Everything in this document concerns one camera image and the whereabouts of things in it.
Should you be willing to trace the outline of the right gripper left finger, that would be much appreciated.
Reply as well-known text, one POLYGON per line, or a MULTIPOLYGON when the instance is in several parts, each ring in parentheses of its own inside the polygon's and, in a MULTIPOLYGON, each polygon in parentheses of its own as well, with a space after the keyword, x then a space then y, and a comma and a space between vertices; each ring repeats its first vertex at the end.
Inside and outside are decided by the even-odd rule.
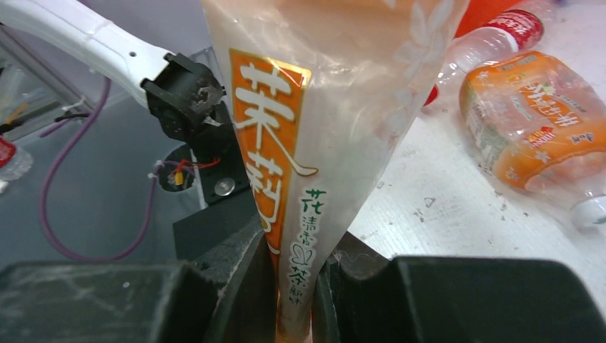
POLYGON ((3 342, 271 342, 265 238, 241 232, 196 262, 32 262, 1 272, 3 342))

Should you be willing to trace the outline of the large crushed orange tea bottle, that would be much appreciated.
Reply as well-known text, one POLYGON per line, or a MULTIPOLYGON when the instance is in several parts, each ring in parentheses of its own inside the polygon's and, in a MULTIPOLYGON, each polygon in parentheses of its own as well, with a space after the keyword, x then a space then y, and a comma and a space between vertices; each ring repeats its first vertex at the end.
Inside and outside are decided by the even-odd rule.
POLYGON ((503 184, 605 227, 605 103, 579 74, 539 51, 486 61, 462 82, 460 111, 503 184))

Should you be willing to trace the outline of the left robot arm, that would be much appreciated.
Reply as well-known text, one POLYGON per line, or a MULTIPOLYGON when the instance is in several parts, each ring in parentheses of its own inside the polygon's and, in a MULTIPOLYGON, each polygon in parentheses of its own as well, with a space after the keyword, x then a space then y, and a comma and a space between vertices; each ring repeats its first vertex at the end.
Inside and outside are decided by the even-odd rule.
POLYGON ((2 1, 1 23, 43 39, 110 78, 189 145, 230 123, 212 70, 150 44, 79 1, 2 1))

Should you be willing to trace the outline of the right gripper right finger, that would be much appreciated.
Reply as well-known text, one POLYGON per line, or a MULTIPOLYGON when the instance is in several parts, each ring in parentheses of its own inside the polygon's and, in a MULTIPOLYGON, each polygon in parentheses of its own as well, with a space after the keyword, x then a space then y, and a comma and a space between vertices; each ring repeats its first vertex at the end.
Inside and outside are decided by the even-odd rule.
POLYGON ((580 278, 544 259, 387 259, 345 234, 317 280, 314 342, 603 342, 580 278))

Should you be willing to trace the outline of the slim orange label bottle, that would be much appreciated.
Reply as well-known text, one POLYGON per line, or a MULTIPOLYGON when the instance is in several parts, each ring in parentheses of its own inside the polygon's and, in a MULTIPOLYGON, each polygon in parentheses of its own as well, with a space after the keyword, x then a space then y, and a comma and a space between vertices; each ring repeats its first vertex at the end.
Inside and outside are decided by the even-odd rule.
POLYGON ((426 102, 467 1, 204 1, 276 272, 308 342, 319 271, 426 102))

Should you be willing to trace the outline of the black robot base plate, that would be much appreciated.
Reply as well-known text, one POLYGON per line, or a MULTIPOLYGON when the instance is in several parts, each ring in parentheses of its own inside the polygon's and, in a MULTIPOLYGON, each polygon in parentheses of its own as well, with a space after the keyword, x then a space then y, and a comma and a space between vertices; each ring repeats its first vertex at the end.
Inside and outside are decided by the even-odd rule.
POLYGON ((178 259, 193 261, 243 229, 256 215, 247 174, 227 105, 190 145, 176 148, 164 160, 159 184, 167 192, 195 191, 203 209, 173 225, 178 259))

